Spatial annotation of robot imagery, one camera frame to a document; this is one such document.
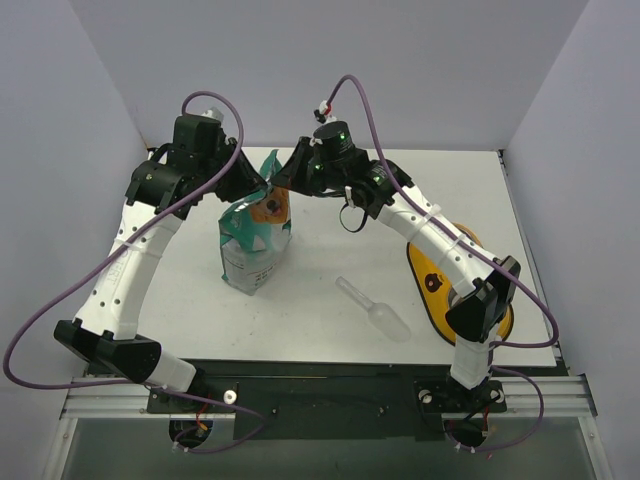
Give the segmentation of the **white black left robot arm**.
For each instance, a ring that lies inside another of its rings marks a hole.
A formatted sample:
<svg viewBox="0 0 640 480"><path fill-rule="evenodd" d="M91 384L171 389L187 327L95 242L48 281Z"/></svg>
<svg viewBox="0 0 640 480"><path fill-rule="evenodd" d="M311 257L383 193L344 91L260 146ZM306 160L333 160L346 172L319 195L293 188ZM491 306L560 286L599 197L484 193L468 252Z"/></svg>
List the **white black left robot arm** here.
<svg viewBox="0 0 640 480"><path fill-rule="evenodd" d="M182 114L171 142L161 145L132 173L118 233L116 259L98 277L71 320L61 320L55 339L89 363L134 383L170 389L181 410L200 408L206 397L196 367L138 332L139 317L166 247L202 199L204 187L227 162L233 165L206 193L233 202L264 187L237 142L225 135L222 113Z"/></svg>

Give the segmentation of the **clear plastic scoop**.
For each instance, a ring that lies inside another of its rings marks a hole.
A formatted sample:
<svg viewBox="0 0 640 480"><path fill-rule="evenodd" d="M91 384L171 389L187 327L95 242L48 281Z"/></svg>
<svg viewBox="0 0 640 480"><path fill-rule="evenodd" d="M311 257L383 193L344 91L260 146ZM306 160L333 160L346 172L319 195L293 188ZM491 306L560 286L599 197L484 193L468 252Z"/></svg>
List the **clear plastic scoop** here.
<svg viewBox="0 0 640 480"><path fill-rule="evenodd" d="M335 285L366 313L368 322L389 340L404 343L411 338L409 326L387 303L371 300L343 277L337 277Z"/></svg>

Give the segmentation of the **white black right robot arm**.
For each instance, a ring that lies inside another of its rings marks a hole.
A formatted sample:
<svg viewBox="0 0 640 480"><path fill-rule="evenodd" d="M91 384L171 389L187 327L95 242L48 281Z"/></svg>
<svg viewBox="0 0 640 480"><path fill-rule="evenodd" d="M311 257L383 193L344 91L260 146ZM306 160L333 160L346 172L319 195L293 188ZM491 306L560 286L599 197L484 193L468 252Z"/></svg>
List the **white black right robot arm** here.
<svg viewBox="0 0 640 480"><path fill-rule="evenodd" d="M490 376L491 344L513 300L521 266L497 261L448 221L411 177L395 163L355 146L344 121L321 125L298 140L271 181L310 197L340 195L350 207L400 234L435 263L458 296L445 319L456 335L449 402L468 409L483 395Z"/></svg>

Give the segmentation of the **green white dog food bag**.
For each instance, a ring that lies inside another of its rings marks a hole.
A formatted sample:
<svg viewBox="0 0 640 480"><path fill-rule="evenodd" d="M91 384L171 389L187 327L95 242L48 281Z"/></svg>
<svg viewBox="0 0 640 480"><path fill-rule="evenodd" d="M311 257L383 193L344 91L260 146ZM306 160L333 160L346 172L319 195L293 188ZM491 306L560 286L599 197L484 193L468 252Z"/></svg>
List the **green white dog food bag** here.
<svg viewBox="0 0 640 480"><path fill-rule="evenodd" d="M292 237L289 191L272 184L281 169L277 154L272 150L259 169L266 186L232 204L218 220L222 279L247 295L268 281Z"/></svg>

